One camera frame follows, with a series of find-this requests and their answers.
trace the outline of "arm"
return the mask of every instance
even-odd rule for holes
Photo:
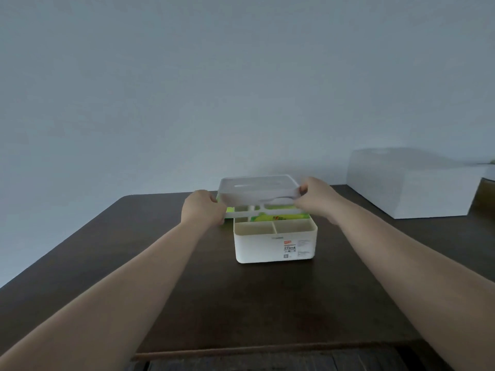
[[[0,370],[122,370],[160,314],[206,230],[226,207],[189,196],[181,223],[89,288],[0,357]]]
[[[495,283],[309,178],[296,205],[338,225],[405,316],[456,370],[495,365]]]

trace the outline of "dark wooden table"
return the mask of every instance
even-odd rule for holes
[[[495,280],[495,222],[482,213],[394,220],[349,187],[335,189]],[[123,197],[0,288],[0,354],[175,226],[187,195]],[[235,259],[232,222],[208,231],[136,358],[420,339],[342,232],[314,219],[318,241],[309,261],[242,265]]]

